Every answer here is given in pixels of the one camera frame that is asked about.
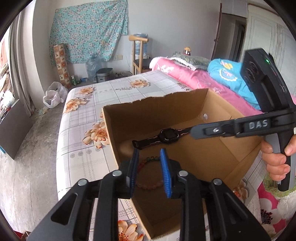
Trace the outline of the person right hand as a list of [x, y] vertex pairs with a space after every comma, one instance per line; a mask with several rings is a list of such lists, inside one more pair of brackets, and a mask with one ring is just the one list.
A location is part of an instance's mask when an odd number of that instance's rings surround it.
[[285, 148], [285, 154], [274, 153], [272, 146], [265, 140], [261, 141], [262, 159], [266, 162], [266, 170], [273, 181], [281, 181], [290, 172], [290, 166], [286, 164], [288, 156], [295, 154], [295, 135]]

